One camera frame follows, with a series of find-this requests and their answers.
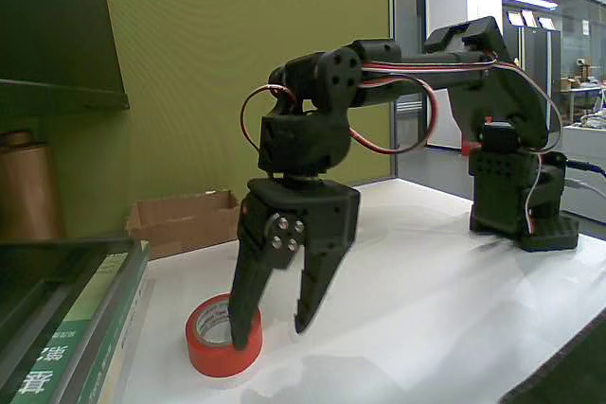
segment white tabletop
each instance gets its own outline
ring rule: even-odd
[[[578,92],[592,92],[594,90],[604,90],[605,87],[596,85],[595,87],[578,87],[576,89],[564,89],[561,90],[563,94],[576,94]]]
[[[308,331],[293,328],[300,253],[273,273],[261,354],[235,378],[196,372],[184,331],[229,291],[237,242],[153,261],[122,402],[496,402],[606,307],[606,242],[525,253],[470,233],[469,201],[399,180],[360,190],[357,241]]]

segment green wall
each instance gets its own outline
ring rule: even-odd
[[[123,226],[137,199],[232,188],[261,175],[239,128],[242,98],[272,69],[315,50],[388,34],[387,0],[108,0],[131,110],[51,119],[70,236]],[[270,97],[251,103],[258,137]],[[350,114],[389,141],[389,108]],[[352,145],[330,173],[344,182],[389,175],[387,158]]]

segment blue cable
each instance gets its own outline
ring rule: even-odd
[[[566,160],[566,166],[571,167],[573,169],[587,170],[590,172],[595,172],[597,174],[602,174],[604,178],[606,178],[606,170],[602,169],[598,165],[592,165],[591,163],[583,161]]]

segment brown cardboard box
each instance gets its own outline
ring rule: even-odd
[[[150,259],[224,243],[236,238],[240,208],[230,191],[139,201],[126,230],[150,243]]]

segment red tape roll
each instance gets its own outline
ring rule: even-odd
[[[187,351],[193,367],[206,376],[228,378],[241,373],[257,359],[263,345],[261,313],[253,318],[248,345],[236,350],[229,333],[229,294],[206,300],[186,323]]]

